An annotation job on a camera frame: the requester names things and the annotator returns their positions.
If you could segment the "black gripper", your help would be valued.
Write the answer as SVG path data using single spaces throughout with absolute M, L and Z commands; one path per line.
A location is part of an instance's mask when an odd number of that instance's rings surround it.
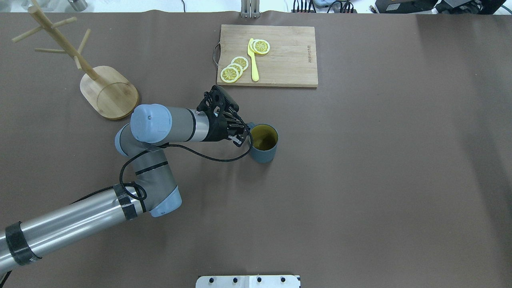
M 243 134 L 246 131 L 245 124 L 236 122 L 236 119 L 227 112 L 220 112 L 215 115 L 212 111 L 206 111 L 209 121 L 209 129 L 206 135 L 207 142 L 219 142 L 232 136 L 232 142 L 235 146 L 241 147 L 245 142 Z

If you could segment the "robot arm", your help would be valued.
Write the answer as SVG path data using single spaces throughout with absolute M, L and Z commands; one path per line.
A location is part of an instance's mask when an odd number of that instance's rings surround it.
M 238 105 L 221 100 L 197 109 L 141 104 L 117 133 L 117 151 L 128 157 L 136 180 L 103 188 L 66 207 L 17 222 L 1 233 L 1 274 L 33 264 L 45 255 L 106 228 L 137 218 L 168 214 L 182 199 L 164 149 L 183 142 L 219 142 L 241 146 L 247 136 Z

